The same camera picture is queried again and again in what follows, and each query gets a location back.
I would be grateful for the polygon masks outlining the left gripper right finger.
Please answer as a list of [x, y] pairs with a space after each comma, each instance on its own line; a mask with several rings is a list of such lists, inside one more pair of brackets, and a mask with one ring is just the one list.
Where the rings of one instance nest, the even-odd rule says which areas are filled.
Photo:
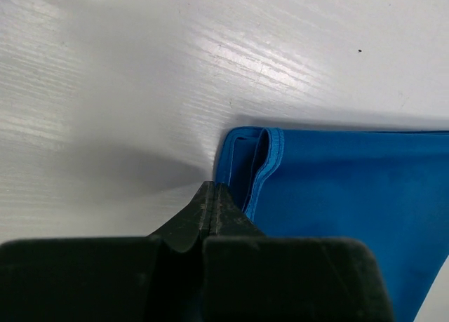
[[205, 321], [393, 321], [369, 248], [345, 237], [265, 236], [215, 189], [203, 242]]

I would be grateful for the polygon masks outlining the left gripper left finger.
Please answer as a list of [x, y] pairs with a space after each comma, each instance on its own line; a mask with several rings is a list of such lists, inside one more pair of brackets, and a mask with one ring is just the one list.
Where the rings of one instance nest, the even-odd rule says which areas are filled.
[[215, 185], [147, 236], [1, 244], [2, 321], [200, 321]]

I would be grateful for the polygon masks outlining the blue cloth napkin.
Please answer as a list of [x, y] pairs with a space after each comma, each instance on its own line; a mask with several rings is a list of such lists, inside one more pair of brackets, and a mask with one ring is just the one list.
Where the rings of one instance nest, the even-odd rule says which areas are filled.
[[398, 321], [448, 256], [448, 134], [239, 127], [215, 182], [270, 236], [348, 236], [375, 254]]

